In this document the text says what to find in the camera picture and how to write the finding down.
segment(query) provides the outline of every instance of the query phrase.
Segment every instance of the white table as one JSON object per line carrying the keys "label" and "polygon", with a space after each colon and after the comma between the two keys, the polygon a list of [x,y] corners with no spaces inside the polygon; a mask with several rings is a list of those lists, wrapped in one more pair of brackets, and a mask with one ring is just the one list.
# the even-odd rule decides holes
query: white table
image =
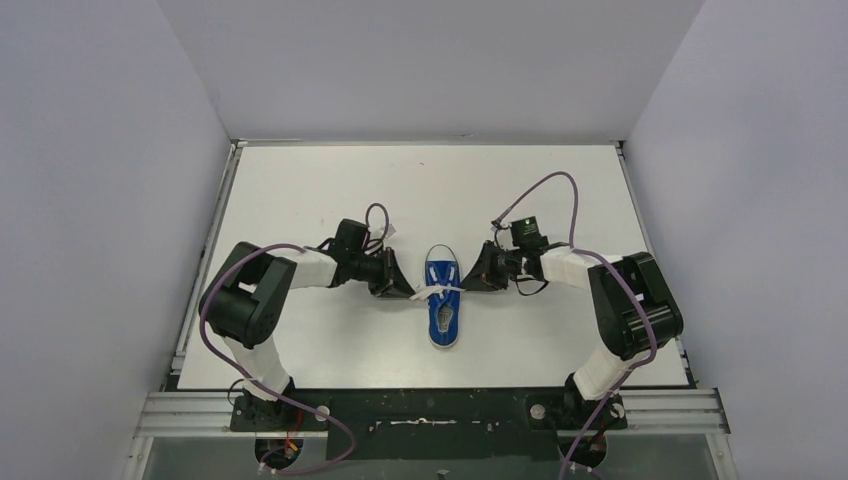
{"label": "white table", "polygon": [[[248,146],[207,282],[239,241],[314,246],[342,218],[362,221],[375,201],[389,209],[397,233],[387,244],[413,287],[423,284],[424,256],[435,243],[453,248],[465,274],[492,236],[489,222],[554,170],[570,172],[580,187],[578,246],[619,255],[646,250],[613,146]],[[560,177],[507,220],[535,215],[551,242],[564,241],[571,208],[570,186]],[[372,212],[372,222],[382,216]],[[511,287],[464,293],[461,302],[459,340],[439,350],[428,339],[426,302],[375,299],[355,281],[293,290],[274,340],[283,365],[306,388],[560,386],[599,341],[583,291],[551,285],[524,298]],[[197,328],[195,322],[179,387],[229,387],[238,374],[206,350]],[[627,383],[687,384],[673,342]]]}

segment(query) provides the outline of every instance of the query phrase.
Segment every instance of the metal frame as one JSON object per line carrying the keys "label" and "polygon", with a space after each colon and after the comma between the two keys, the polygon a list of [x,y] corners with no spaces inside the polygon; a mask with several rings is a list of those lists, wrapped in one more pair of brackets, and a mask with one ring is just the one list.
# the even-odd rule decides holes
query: metal frame
{"label": "metal frame", "polygon": [[[468,136],[457,136],[450,139],[431,142],[309,142],[293,140],[239,140],[234,141],[222,176],[221,186],[215,211],[201,255],[197,276],[192,288],[191,297],[186,306],[183,326],[177,343],[176,352],[171,364],[171,374],[179,375],[185,359],[185,349],[188,338],[194,326],[195,309],[199,300],[200,290],[209,270],[209,261],[214,252],[215,243],[221,228],[221,222],[226,211],[227,202],[232,190],[233,181],[238,168],[241,154],[245,146],[257,145],[409,145],[409,144],[446,144],[469,145],[489,144],[487,142],[470,141]],[[643,217],[633,194],[633,187],[627,171],[624,153],[620,142],[612,142],[619,157],[621,169],[630,193],[631,201],[648,251],[654,253],[648,237]],[[684,367],[690,375],[689,363],[683,344],[677,339],[677,345]],[[607,435],[705,435],[715,464],[718,477],[722,480],[738,480],[738,474],[733,464],[727,434],[730,429],[724,408],[716,389],[657,389],[657,390],[622,390],[621,396],[627,408],[628,428],[625,430],[608,431]],[[279,438],[285,432],[232,432],[229,429],[232,406],[229,404],[226,392],[154,392],[150,393],[141,413],[136,436],[133,439],[128,461],[124,470],[125,480],[143,478],[147,462],[150,458],[153,439],[161,437],[256,437]],[[560,435],[568,436],[576,432],[560,431]],[[325,437],[324,432],[296,432],[293,437]]]}

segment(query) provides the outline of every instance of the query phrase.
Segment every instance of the gray wall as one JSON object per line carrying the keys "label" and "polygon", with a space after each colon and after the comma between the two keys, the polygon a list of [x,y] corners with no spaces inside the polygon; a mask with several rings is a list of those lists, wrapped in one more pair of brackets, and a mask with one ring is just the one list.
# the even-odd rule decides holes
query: gray wall
{"label": "gray wall", "polygon": [[155,0],[3,2],[0,65],[3,478],[114,478],[227,136]]}
{"label": "gray wall", "polygon": [[703,0],[159,0],[233,137],[606,142]]}
{"label": "gray wall", "polygon": [[625,145],[744,480],[845,478],[848,3],[707,1]]}

